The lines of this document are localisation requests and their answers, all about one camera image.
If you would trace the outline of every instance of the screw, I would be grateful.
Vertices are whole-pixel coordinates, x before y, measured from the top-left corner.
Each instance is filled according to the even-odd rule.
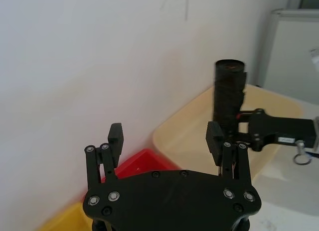
[[[186,177],[188,175],[188,172],[186,170],[181,170],[179,173],[181,176]]]
[[[245,149],[246,146],[244,144],[239,144],[239,148]]]
[[[98,196],[92,196],[89,198],[89,205],[93,206],[99,202],[100,198]]]
[[[235,197],[234,193],[228,189],[224,189],[224,196],[229,199],[233,199]]]
[[[86,151],[87,152],[91,152],[91,151],[93,151],[94,150],[94,148],[92,147],[92,146],[89,146],[88,148],[86,148]]]
[[[245,197],[246,200],[248,200],[250,202],[254,202],[255,201],[255,197],[252,194],[248,193],[248,192],[244,193],[244,197]]]
[[[111,213],[112,213],[112,208],[109,207],[109,206],[104,207],[104,208],[102,209],[102,214],[103,214],[104,216],[109,216],[109,215],[111,215]]]
[[[224,146],[226,146],[226,147],[230,147],[230,146],[231,146],[231,144],[230,144],[229,142],[225,142],[225,143],[224,143]]]
[[[120,197],[120,193],[117,191],[113,191],[113,192],[109,193],[109,201],[114,202],[114,201],[118,200],[119,197]]]
[[[107,148],[109,148],[107,144],[102,145],[102,150],[106,150]]]
[[[153,178],[158,178],[160,176],[160,173],[158,171],[152,172]]]
[[[241,204],[239,204],[239,203],[235,203],[233,208],[234,208],[235,211],[237,211],[239,213],[244,211],[244,207]]]

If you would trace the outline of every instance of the black cylindrical object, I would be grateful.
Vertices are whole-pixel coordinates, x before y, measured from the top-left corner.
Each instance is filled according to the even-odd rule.
[[[225,137],[238,131],[237,115],[244,102],[245,64],[225,59],[215,63],[213,121],[219,123]]]

